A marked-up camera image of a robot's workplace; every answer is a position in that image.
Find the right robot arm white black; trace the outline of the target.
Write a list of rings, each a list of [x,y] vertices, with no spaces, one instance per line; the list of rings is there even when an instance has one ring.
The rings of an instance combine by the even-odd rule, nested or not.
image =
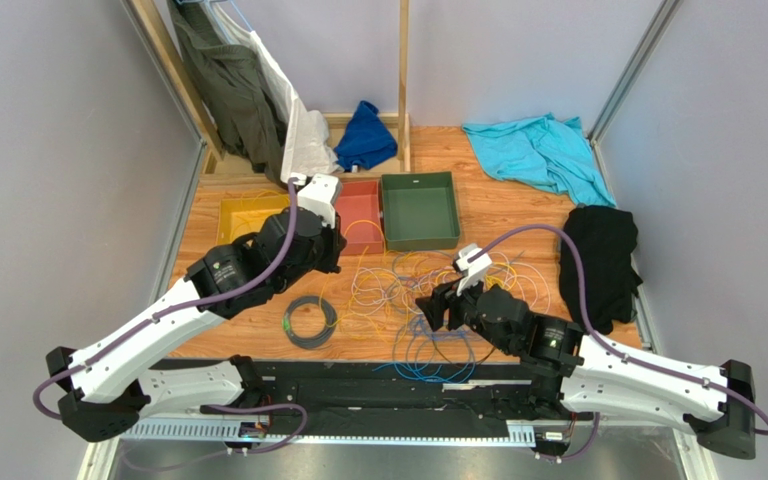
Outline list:
[[[508,410],[528,419],[608,414],[692,434],[702,447],[741,460],[756,456],[753,375],[742,362],[677,362],[586,333],[532,311],[498,285],[441,284],[416,301],[430,328],[465,327],[518,359],[530,382]]]

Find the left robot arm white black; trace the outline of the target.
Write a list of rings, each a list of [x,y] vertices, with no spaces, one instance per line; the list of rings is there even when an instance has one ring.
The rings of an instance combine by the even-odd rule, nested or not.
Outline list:
[[[266,304],[311,271],[339,272],[346,245],[339,216],[325,220],[304,208],[270,216],[258,232],[210,249],[145,312],[83,349],[57,347],[46,356],[49,380],[64,392],[43,414],[88,442],[116,437],[138,421],[194,409],[200,413],[265,404],[265,387],[252,359],[165,362],[192,337]]]

